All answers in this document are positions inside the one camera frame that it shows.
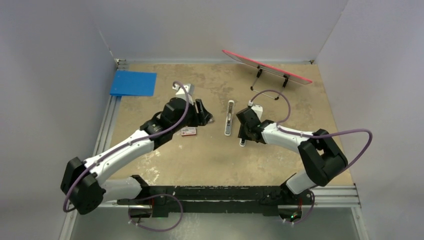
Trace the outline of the red white staple box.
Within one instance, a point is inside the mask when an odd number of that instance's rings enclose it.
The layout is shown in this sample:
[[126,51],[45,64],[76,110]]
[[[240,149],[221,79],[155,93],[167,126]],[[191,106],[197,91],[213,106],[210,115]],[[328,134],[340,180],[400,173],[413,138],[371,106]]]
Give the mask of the red white staple box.
[[182,137],[188,137],[188,136],[196,136],[197,135],[197,128],[196,127],[185,127],[181,129],[181,136]]

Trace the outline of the small white stapler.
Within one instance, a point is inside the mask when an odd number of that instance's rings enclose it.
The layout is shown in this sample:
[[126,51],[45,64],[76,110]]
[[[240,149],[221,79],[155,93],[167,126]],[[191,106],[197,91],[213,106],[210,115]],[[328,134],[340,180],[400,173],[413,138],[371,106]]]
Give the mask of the small white stapler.
[[241,139],[239,140],[239,146],[240,146],[240,147],[245,147],[245,146],[246,146],[246,140],[241,138]]

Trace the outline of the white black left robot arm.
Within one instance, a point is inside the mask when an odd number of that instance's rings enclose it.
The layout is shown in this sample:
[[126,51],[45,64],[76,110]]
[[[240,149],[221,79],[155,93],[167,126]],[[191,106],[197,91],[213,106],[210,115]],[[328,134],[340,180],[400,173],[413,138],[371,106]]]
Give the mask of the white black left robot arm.
[[191,103],[173,97],[126,140],[85,160],[72,158],[66,164],[60,185],[65,194],[62,210],[77,210],[81,215],[92,212],[105,199],[108,191],[103,184],[111,175],[166,144],[181,129],[206,126],[212,119],[201,99]]

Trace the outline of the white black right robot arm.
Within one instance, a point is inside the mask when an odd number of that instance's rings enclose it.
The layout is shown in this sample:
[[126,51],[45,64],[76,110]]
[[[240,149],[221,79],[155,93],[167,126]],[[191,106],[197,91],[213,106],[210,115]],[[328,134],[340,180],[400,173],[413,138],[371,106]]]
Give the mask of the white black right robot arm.
[[294,203],[305,190],[326,186],[347,166],[348,160],[328,132],[301,132],[279,126],[272,120],[261,121],[253,107],[236,114],[240,122],[238,137],[241,141],[270,144],[299,154],[304,169],[281,185],[280,196],[288,204]]

